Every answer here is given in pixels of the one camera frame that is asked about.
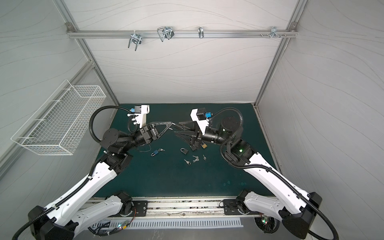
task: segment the wire basket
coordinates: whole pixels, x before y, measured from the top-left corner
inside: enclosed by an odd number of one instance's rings
[[[97,85],[73,86],[65,81],[11,140],[38,155],[73,155],[92,113],[105,98]]]

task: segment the robotic arm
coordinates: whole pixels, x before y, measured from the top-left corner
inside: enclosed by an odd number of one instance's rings
[[[115,194],[92,207],[79,209],[102,186],[114,179],[128,166],[133,158],[128,153],[131,148],[150,144],[159,139],[171,126],[182,130],[175,132],[176,136],[187,142],[193,151],[200,148],[204,142],[219,144],[220,154],[229,165],[244,169],[277,197],[264,197],[251,191],[243,191],[236,198],[237,209],[240,213],[263,212],[281,221],[292,234],[302,239],[306,237],[307,233],[318,239],[324,239],[309,231],[315,216],[320,215],[331,228],[334,234],[333,239],[338,239],[333,225],[318,210],[321,197],[314,192],[309,194],[295,186],[268,164],[261,154],[241,139],[243,116],[237,109],[225,108],[214,115],[206,112],[205,108],[193,109],[191,112],[192,121],[180,122],[179,124],[172,122],[146,124],[149,106],[135,106],[135,123],[140,125],[138,131],[127,134],[112,128],[107,130],[100,140],[93,132],[93,120],[100,111],[107,108],[122,109],[131,113],[133,110],[120,106],[105,106],[93,113],[89,121],[89,131],[92,138],[107,151],[93,164],[89,174],[68,192],[49,203],[45,208],[36,206],[32,209],[28,214],[30,221],[16,232],[13,240],[16,240],[29,226],[32,235],[37,240],[71,240],[84,229],[108,216],[116,214],[127,216],[132,213],[134,209],[132,198],[124,192]],[[238,118],[233,116],[223,118],[220,127],[218,129],[213,128],[213,119],[225,111],[236,112]],[[165,126],[165,128],[158,131],[158,126]],[[128,224],[129,222],[125,222],[103,235],[117,233]]]

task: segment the green work surface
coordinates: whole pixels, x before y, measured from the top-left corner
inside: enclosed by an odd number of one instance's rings
[[[134,107],[133,104],[121,106],[127,109]],[[147,123],[190,121],[192,109],[205,108],[216,113],[226,107],[234,107],[241,111],[244,117],[242,139],[275,167],[251,104],[150,104]],[[214,120],[213,127],[219,125],[225,116],[236,116],[236,113],[227,111],[221,114]],[[127,112],[118,110],[111,128],[127,132],[127,121]],[[173,131],[178,130],[169,129],[160,139],[153,141],[149,152],[139,152],[148,150],[148,145],[130,150],[130,154],[134,156],[131,163],[124,172],[102,187],[95,197],[108,197],[120,190],[133,197],[233,196],[238,195],[243,189],[250,189],[260,195],[273,195],[244,170],[229,166],[220,156],[219,145],[207,142],[207,148],[192,151],[186,142],[174,135]],[[189,150],[187,155],[180,152],[182,147]],[[159,148],[165,151],[151,157],[151,153]],[[200,160],[193,163],[195,158],[192,155],[199,156]],[[187,165],[184,159],[192,164]]]

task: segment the black mounting plate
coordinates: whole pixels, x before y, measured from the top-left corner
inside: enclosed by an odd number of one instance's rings
[[[243,215],[237,210],[236,199],[224,199],[224,214],[225,215]],[[259,212],[249,212],[247,215],[258,215]]]
[[[133,206],[136,208],[135,217],[145,217],[147,215],[148,201],[132,201]],[[110,217],[121,217],[120,214],[115,214]],[[133,213],[129,214],[127,217],[133,217]]]

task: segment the blue padlock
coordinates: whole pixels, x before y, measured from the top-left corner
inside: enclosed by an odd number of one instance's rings
[[[159,153],[159,151],[158,150],[155,150],[155,151],[153,151],[153,153],[151,153],[151,156],[153,157],[153,156],[155,156],[156,154],[158,154]]]
[[[161,151],[165,151],[165,150],[162,149],[162,148],[159,148],[158,150],[153,151],[153,153],[151,153],[151,156],[153,157],[153,156],[155,156],[156,154],[158,154]]]

